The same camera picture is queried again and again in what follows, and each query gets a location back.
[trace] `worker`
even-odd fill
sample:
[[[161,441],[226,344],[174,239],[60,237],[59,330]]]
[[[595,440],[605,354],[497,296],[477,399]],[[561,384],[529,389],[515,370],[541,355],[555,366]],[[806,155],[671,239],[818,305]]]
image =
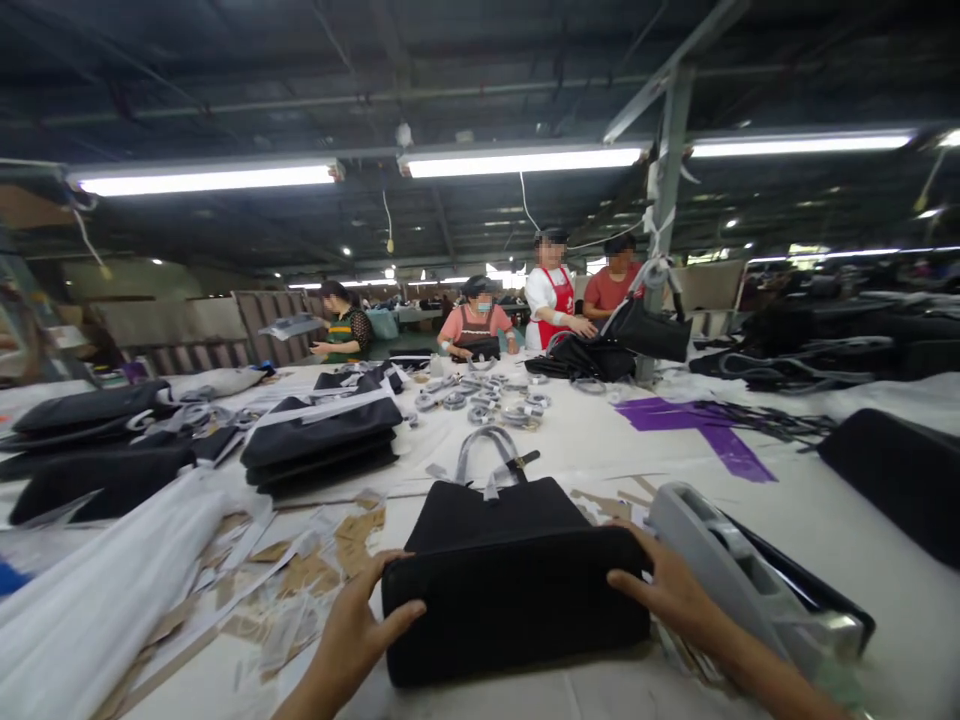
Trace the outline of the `worker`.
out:
[[[360,299],[335,280],[328,280],[320,288],[323,307],[333,315],[333,321],[323,321],[330,329],[325,342],[315,342],[310,352],[326,355],[324,363],[358,362],[365,359],[373,342],[373,325],[359,308]]]
[[[516,355],[517,345],[513,323],[499,305],[493,304],[493,281],[485,275],[474,275],[464,284],[461,294],[466,302],[450,313],[437,336],[437,344],[449,355],[468,360],[473,357],[470,346],[489,337],[497,337],[503,330],[507,337],[507,352]]]
[[[607,267],[590,278],[583,295],[583,314],[591,320],[606,322],[630,291],[643,263],[634,261],[637,240],[630,233],[607,240],[603,254]],[[643,297],[643,286],[636,293]]]
[[[766,645],[740,628],[714,604],[674,551],[636,525],[614,520],[633,533],[653,561],[653,583],[623,570],[607,573],[611,587],[650,610],[691,645],[715,658],[731,679],[753,694],[775,720],[845,720],[847,714],[811,687]],[[273,720],[333,720],[363,684],[381,656],[417,618],[430,609],[411,600],[378,623],[370,596],[399,550],[379,553],[347,583],[333,603],[320,646],[306,673],[273,715]]]
[[[530,305],[527,349],[533,352],[545,350],[551,338],[563,330],[572,330],[585,338],[597,334],[593,323],[573,314],[573,282],[562,264],[568,237],[561,228],[545,228],[534,235],[537,267],[527,276],[526,286]]]

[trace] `dark hair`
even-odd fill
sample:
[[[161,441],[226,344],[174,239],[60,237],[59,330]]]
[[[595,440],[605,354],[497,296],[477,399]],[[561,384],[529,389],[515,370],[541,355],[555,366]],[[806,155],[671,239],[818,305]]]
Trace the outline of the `dark hair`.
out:
[[[630,233],[624,233],[623,235],[618,235],[615,238],[610,238],[603,244],[603,254],[607,257],[619,255],[624,250],[630,250],[633,252],[636,249],[637,239]]]
[[[540,230],[537,230],[536,234],[533,236],[533,247],[536,249],[543,245],[544,242],[548,242],[553,245],[566,245],[567,238],[569,237],[570,233],[560,227],[541,228]]]
[[[320,297],[338,297],[351,305],[358,306],[360,304],[360,296],[351,290],[347,290],[336,280],[327,280],[323,283],[320,288]]]
[[[466,298],[479,297],[484,293],[492,293],[493,283],[486,275],[474,275],[463,284],[460,292]]]

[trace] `red apron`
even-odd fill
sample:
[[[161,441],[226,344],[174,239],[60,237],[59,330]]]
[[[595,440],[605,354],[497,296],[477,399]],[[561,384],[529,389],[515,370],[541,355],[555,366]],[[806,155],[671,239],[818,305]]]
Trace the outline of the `red apron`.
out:
[[[550,281],[550,287],[553,288],[553,291],[557,294],[557,304],[554,306],[554,310],[559,310],[562,313],[567,315],[573,315],[573,283],[570,282],[570,276],[567,275],[567,271],[563,268],[560,268],[560,272],[563,273],[564,279],[567,281],[566,285],[561,285],[557,287],[553,283],[553,278],[550,277],[550,273],[540,268],[547,274],[547,280]],[[550,344],[550,339],[556,335],[558,332],[561,332],[565,328],[560,325],[551,325],[546,320],[538,320],[537,327],[540,328],[540,349],[546,350],[547,346]]]

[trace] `purple tape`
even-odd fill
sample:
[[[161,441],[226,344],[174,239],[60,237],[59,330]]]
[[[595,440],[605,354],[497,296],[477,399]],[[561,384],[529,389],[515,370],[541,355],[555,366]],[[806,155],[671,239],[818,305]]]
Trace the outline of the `purple tape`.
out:
[[[706,417],[693,403],[670,403],[663,398],[631,400],[616,406],[636,430],[699,430],[731,475],[750,482],[777,482],[756,454],[729,427],[723,417]]]

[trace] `pink shirt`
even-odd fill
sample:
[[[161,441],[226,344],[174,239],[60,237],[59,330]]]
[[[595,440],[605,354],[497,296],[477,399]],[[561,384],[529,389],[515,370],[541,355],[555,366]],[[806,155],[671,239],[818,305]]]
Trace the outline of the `pink shirt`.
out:
[[[470,306],[464,306],[467,309],[467,314],[470,316],[470,322],[476,323],[477,325],[485,324],[486,318],[481,318],[473,314],[473,311],[470,310]],[[510,322],[510,318],[507,317],[507,314],[503,311],[503,308],[499,305],[494,305],[491,310],[493,313],[493,322],[490,324],[490,335],[496,337],[497,330],[503,330],[505,333],[513,330],[513,323]],[[463,313],[460,311],[460,308],[454,308],[453,312],[447,317],[446,322],[443,323],[443,328],[440,330],[440,334],[445,337],[450,338],[451,342],[456,344],[460,339],[460,333],[463,331]]]
[[[630,263],[627,274],[620,282],[614,282],[610,278],[610,268],[606,267],[600,270],[596,275],[590,278],[587,283],[587,289],[583,294],[583,301],[593,303],[597,310],[616,310],[623,299],[627,296],[630,289],[630,283],[637,277],[643,263]],[[637,297],[643,297],[643,287],[637,293]]]

